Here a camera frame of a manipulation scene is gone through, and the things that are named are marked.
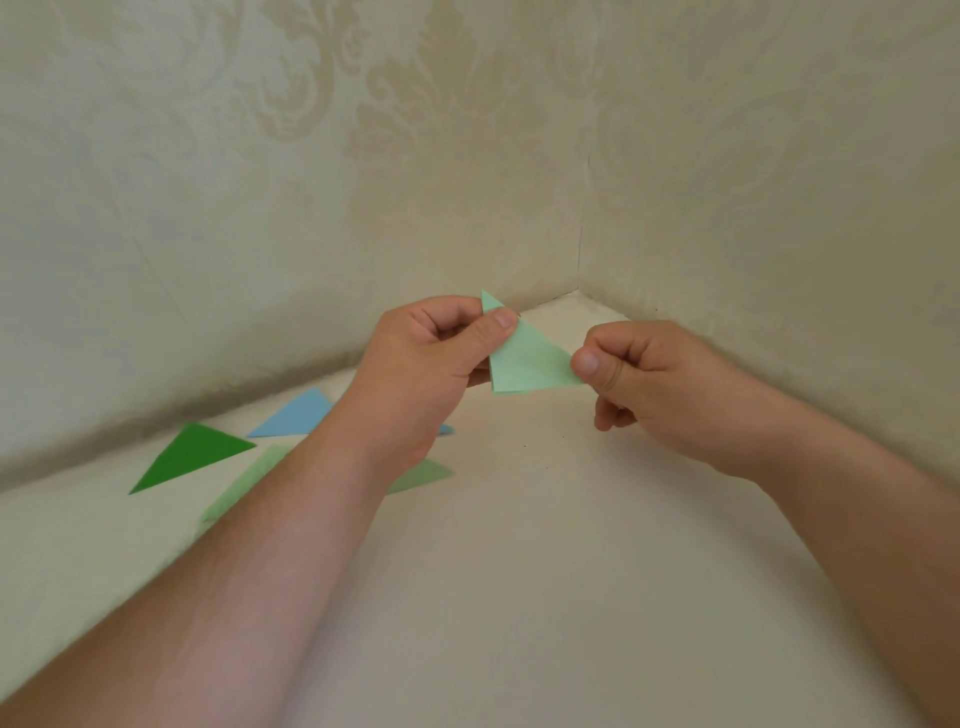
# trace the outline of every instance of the person's right arm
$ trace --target person's right arm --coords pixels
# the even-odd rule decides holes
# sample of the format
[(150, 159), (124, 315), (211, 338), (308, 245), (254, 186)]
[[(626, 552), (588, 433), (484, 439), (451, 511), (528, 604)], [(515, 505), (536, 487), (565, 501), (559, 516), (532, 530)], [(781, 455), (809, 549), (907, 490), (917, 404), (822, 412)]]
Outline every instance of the person's right arm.
[(601, 430), (639, 422), (757, 483), (938, 726), (960, 726), (960, 498), (669, 322), (590, 330), (573, 370)]

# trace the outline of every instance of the beige wall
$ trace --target beige wall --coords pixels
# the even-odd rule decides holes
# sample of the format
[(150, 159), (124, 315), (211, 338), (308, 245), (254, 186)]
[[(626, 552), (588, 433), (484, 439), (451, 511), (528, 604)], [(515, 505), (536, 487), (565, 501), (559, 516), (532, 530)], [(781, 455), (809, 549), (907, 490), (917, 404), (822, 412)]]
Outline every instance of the beige wall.
[(0, 466), (343, 361), (398, 303), (574, 289), (588, 103), (550, 82), (522, 16), (0, 4)]
[(602, 9), (582, 290), (960, 474), (960, 6)]

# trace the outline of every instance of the hand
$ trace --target hand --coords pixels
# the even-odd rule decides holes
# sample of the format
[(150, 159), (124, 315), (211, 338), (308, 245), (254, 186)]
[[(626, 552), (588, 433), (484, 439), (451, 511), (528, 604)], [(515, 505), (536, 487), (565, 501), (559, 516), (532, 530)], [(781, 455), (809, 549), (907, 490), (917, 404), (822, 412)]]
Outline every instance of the hand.
[(327, 418), (392, 479), (419, 463), (467, 387), (490, 381), (487, 357), (516, 329), (509, 308), (440, 296), (387, 311), (356, 377)]
[(599, 395), (597, 429), (639, 423), (676, 452), (752, 480), (815, 417), (672, 322), (594, 327), (572, 367)]

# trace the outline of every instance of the paper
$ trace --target paper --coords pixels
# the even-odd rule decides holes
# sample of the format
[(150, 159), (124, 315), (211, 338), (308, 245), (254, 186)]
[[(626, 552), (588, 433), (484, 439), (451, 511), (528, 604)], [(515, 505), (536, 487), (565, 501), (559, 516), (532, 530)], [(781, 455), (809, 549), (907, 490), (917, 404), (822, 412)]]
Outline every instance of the paper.
[(200, 523), (216, 522), (236, 505), (236, 502), (245, 496), (250, 488), (259, 483), (264, 475), (269, 473), (280, 460), (286, 457), (288, 452), (290, 452), (290, 449), (283, 445), (270, 445), (266, 448), (204, 511), (204, 514), (200, 516)]
[(390, 493), (399, 493), (400, 491), (409, 491), (419, 485), (426, 485), (435, 480), (441, 480), (453, 475), (453, 471), (433, 460), (422, 460), (413, 468), (396, 479), (396, 482), (390, 486), (387, 495)]
[(319, 389), (308, 389), (287, 402), (279, 412), (247, 437), (309, 435), (331, 409), (333, 404)]
[(254, 443), (206, 425), (187, 425), (157, 457), (150, 469), (140, 478), (140, 482), (130, 491), (130, 495), (255, 447)]
[[(484, 313), (503, 305), (481, 292)], [(570, 354), (520, 319), (507, 343), (490, 355), (490, 374), (496, 394), (583, 384), (570, 370)]]

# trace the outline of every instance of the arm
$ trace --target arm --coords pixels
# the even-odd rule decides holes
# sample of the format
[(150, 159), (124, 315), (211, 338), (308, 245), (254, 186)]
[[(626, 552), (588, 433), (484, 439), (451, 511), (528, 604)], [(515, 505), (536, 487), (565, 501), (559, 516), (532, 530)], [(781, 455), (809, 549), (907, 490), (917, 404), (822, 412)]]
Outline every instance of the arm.
[(593, 329), (574, 371), (599, 429), (756, 482), (929, 717), (960, 725), (960, 500), (877, 443), (665, 322)]
[(391, 483), (516, 326), (476, 299), (385, 314), (349, 390), (167, 570), (0, 706), (20, 726), (259, 726)]

